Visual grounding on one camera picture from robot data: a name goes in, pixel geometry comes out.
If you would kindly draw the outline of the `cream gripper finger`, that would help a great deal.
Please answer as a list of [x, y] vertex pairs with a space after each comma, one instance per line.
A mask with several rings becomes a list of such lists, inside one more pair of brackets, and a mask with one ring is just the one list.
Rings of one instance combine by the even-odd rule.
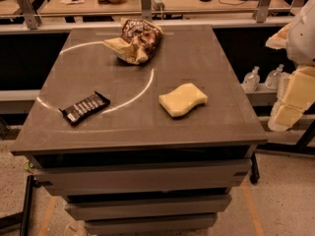
[[280, 77], [277, 101], [273, 106], [268, 127], [274, 132], [291, 128], [315, 102], [315, 67], [299, 65]]
[[290, 24], [282, 27], [278, 32], [269, 37], [266, 46], [272, 49], [286, 49], [287, 35]]

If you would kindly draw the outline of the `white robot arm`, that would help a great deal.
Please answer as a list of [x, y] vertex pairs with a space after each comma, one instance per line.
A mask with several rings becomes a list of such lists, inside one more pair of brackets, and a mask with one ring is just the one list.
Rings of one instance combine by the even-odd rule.
[[308, 0], [289, 24], [268, 38], [266, 46], [285, 49], [296, 65], [291, 75], [281, 78], [268, 122], [270, 130], [283, 132], [315, 102], [315, 0]]

